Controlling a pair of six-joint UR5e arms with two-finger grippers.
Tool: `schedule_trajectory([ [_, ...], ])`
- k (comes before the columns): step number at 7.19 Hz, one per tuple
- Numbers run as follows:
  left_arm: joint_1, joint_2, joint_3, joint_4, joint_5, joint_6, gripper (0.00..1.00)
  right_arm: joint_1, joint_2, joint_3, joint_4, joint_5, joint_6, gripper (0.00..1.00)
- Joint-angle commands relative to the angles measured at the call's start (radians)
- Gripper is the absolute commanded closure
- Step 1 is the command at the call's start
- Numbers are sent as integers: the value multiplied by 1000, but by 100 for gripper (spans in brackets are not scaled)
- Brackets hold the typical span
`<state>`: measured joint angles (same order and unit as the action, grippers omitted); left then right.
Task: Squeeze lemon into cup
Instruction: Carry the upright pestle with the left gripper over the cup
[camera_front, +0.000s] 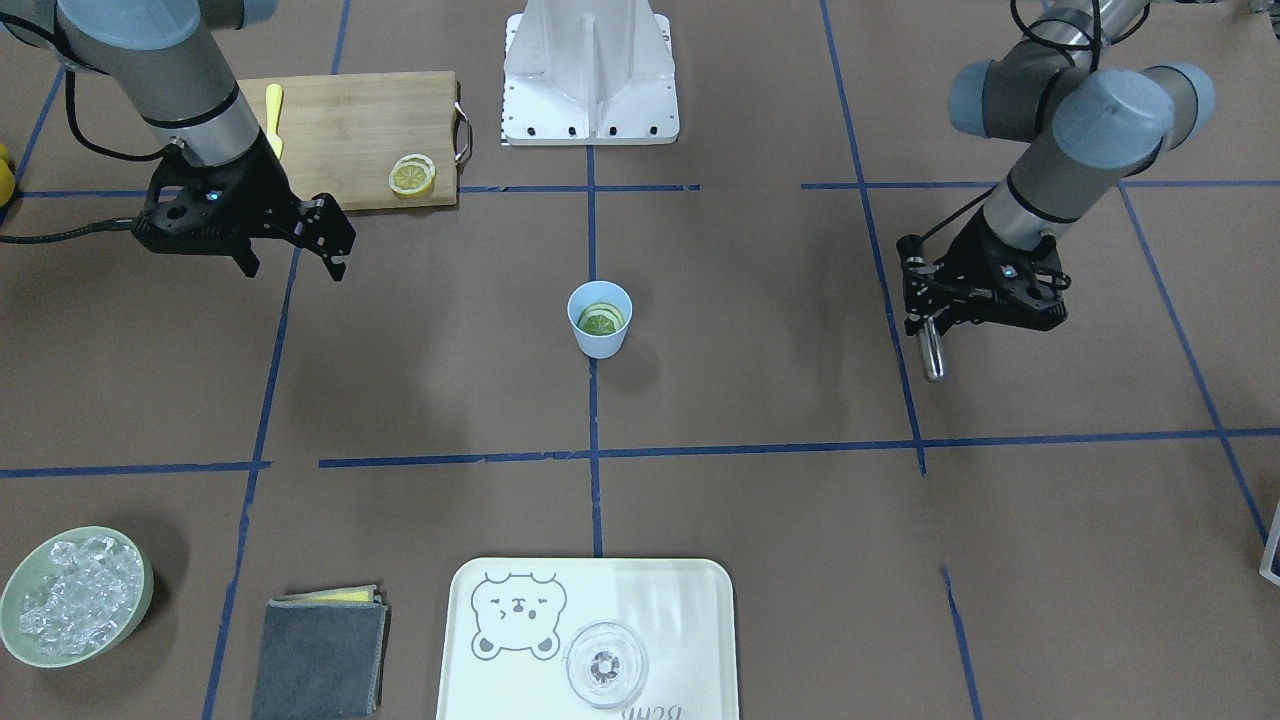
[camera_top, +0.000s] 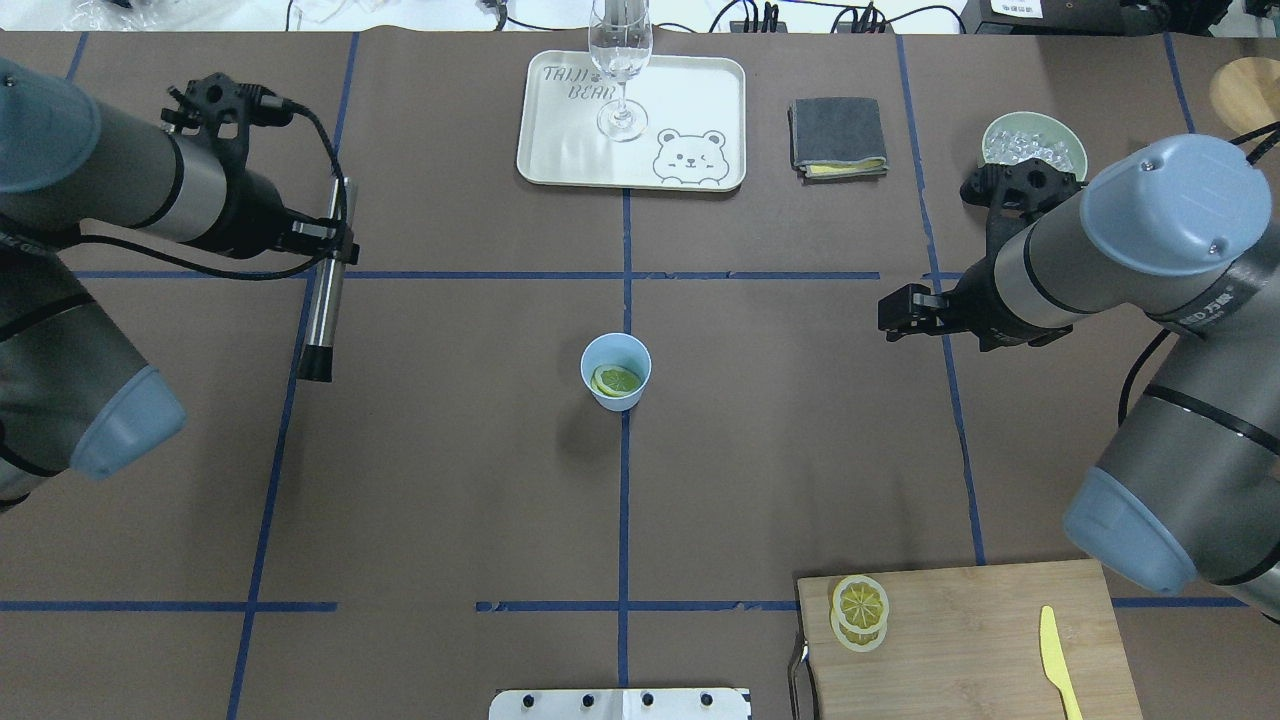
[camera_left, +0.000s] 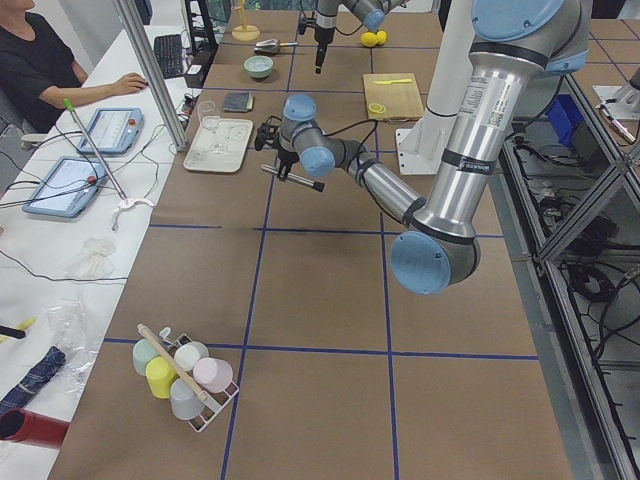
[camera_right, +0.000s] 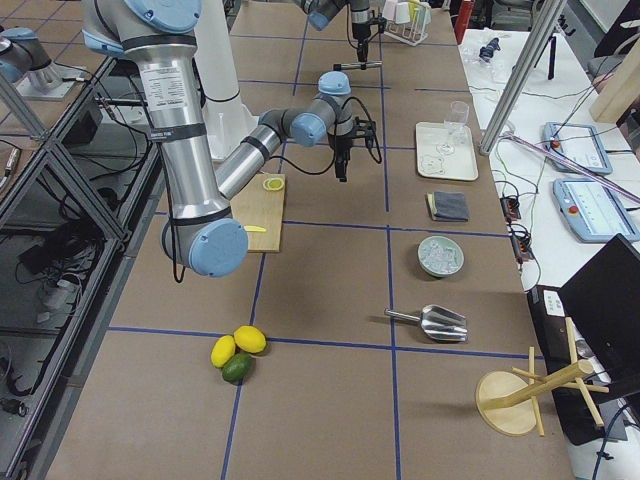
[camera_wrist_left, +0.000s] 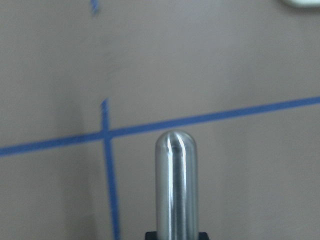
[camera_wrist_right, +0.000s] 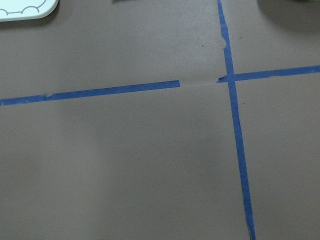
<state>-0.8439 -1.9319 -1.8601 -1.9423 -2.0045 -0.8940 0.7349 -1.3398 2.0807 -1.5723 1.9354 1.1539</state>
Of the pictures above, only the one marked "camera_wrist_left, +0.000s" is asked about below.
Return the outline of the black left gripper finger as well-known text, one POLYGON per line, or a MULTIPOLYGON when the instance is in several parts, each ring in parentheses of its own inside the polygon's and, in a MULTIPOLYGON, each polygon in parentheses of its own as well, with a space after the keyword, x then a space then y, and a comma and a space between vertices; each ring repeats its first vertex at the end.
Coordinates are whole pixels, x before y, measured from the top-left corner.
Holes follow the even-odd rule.
POLYGON ((173 235, 172 237, 160 238, 157 231, 148 231, 144 235, 145 240, 210 240, 206 232, 199 232, 197 237, 188 238, 187 236, 173 235))

